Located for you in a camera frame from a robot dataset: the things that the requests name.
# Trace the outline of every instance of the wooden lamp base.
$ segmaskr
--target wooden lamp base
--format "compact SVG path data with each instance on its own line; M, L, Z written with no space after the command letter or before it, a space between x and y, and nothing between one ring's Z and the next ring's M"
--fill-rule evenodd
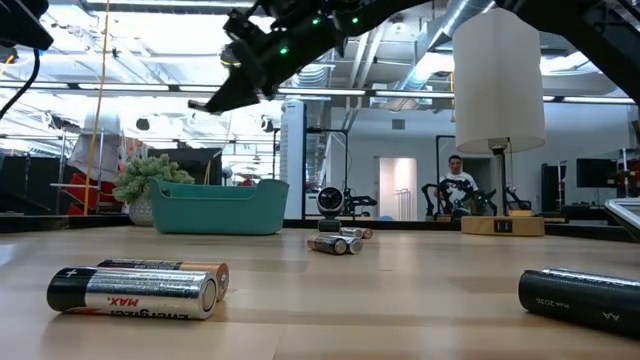
M463 234L544 236L544 218L528 216L464 216Z

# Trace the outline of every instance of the green plant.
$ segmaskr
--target green plant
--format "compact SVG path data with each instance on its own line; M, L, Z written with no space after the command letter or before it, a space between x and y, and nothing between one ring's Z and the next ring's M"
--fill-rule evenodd
M178 163L169 160L169 155L146 159L134 158L123 174L114 180L116 188L113 196L118 201L132 202L140 196L149 195L149 179L156 178L178 184L193 184L194 179L184 170L178 170Z

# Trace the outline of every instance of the webcam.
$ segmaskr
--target webcam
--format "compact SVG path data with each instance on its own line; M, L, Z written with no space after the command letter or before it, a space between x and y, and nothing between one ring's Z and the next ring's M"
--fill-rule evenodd
M324 219L318 220L318 231L338 232L340 231L340 220L336 219L344 209L344 194L338 188L326 187L318 193L316 198L318 211Z

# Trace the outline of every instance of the potted plant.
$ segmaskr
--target potted plant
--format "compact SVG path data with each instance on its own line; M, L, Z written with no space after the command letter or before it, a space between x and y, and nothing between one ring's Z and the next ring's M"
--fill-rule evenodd
M113 196L129 204L129 217L138 226L152 226L153 214L149 198L149 179L158 178L178 184L193 184L194 179L178 163L169 160L169 155L146 159L134 158L127 163L125 172L118 175Z

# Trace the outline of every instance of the white t-shirt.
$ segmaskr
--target white t-shirt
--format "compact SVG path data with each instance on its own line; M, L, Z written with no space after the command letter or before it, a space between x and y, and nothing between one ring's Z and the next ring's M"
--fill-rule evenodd
M476 182L473 180L473 176L467 174L464 171L461 171L460 174L457 175L448 173L447 175L440 177L440 182L442 182L444 179L456 181L467 180L473 188L473 191L478 191L478 185L476 185ZM462 198L464 198L464 196L466 195L464 191L457 188L456 184L451 183L447 184L447 192L449 193L449 201L451 201L452 204L454 204L456 200L462 200Z

